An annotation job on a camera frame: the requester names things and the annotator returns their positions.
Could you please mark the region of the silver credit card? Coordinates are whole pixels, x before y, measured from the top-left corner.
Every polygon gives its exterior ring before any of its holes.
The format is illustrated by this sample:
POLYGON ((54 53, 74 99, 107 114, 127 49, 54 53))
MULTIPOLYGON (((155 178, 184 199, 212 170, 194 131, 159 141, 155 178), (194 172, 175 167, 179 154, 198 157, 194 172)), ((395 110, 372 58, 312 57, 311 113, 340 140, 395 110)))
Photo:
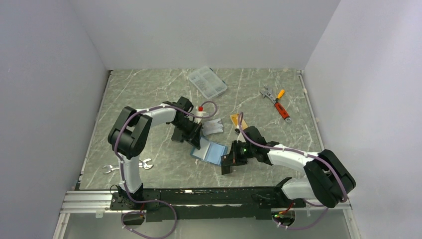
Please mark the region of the silver credit card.
POLYGON ((210 120, 203 124, 202 133, 204 136, 220 132, 223 132, 223 123, 221 119, 210 120))

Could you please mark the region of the blue card holder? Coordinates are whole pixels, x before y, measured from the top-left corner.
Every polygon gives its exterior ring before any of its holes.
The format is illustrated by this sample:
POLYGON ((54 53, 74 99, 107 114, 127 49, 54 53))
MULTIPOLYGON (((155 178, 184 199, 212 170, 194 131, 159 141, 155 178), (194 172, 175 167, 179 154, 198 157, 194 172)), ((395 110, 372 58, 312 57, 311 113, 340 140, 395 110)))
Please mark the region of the blue card holder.
POLYGON ((227 146, 211 142, 205 137, 201 137, 200 146, 200 149, 192 149, 190 153, 191 157, 203 162, 221 166, 221 157, 227 154, 227 146))

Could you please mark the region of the orange credit card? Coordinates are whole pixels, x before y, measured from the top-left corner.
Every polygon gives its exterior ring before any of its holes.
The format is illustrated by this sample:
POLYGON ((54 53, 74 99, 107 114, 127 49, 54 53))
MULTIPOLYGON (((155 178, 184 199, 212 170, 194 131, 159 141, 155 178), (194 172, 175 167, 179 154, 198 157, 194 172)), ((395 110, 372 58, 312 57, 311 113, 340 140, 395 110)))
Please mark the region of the orange credit card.
MULTIPOLYGON (((234 124, 236 129, 239 129, 238 117, 239 117, 239 114, 233 114, 233 115, 230 116, 231 121, 234 124)), ((246 123, 246 121, 244 119, 241 122, 241 127, 243 129, 248 128, 248 124, 246 123)))

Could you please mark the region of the black credit card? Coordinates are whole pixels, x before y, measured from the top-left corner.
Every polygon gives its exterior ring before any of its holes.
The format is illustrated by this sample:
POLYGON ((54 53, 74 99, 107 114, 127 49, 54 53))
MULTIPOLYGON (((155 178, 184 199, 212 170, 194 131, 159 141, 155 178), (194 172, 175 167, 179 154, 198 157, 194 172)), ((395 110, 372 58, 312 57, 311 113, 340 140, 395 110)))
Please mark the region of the black credit card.
POLYGON ((174 129, 174 132, 173 132, 173 135, 171 137, 171 140, 172 141, 175 141, 175 142, 183 143, 183 141, 184 141, 183 140, 183 132, 180 131, 179 129, 175 128, 174 129))

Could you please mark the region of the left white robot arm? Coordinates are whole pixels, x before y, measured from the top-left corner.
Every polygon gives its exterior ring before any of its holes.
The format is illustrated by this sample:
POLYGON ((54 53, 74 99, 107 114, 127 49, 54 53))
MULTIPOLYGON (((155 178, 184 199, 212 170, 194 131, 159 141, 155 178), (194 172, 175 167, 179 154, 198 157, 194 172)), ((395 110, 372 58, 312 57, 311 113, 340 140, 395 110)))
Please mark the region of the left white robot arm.
POLYGON ((181 97, 177 102, 163 102, 143 110, 125 107, 121 111, 107 140, 120 166, 118 190, 130 209, 139 208, 143 202, 143 183, 138 164, 152 127, 172 124, 177 142, 187 142, 200 149, 202 124, 196 122, 196 116, 190 113, 193 108, 188 99, 181 97))

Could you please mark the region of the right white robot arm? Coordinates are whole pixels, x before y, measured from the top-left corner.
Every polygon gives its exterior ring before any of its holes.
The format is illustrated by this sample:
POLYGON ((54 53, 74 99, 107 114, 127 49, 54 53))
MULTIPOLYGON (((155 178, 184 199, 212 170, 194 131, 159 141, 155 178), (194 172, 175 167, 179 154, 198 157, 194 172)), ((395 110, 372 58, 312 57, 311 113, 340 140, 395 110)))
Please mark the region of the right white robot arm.
POLYGON ((283 166, 304 174, 303 178, 286 177, 266 195, 255 194, 253 200, 273 206, 304 205, 305 200, 318 200, 334 208, 347 200, 356 181, 333 151, 305 152, 286 147, 276 141, 266 141, 258 128, 249 126, 239 132, 245 141, 235 140, 229 154, 221 157, 221 173, 231 173, 233 166, 245 165, 248 159, 270 166, 283 166))

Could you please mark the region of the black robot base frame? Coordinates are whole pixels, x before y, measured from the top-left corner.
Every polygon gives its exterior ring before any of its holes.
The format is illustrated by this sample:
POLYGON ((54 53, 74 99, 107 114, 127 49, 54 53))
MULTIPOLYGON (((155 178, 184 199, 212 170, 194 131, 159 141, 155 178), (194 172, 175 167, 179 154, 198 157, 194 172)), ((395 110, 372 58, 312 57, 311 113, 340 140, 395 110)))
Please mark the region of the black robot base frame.
POLYGON ((301 199, 290 200, 273 187, 145 189, 145 204, 112 193, 113 212, 143 211, 147 222, 164 220, 255 218, 266 220, 277 209, 304 208, 301 199))

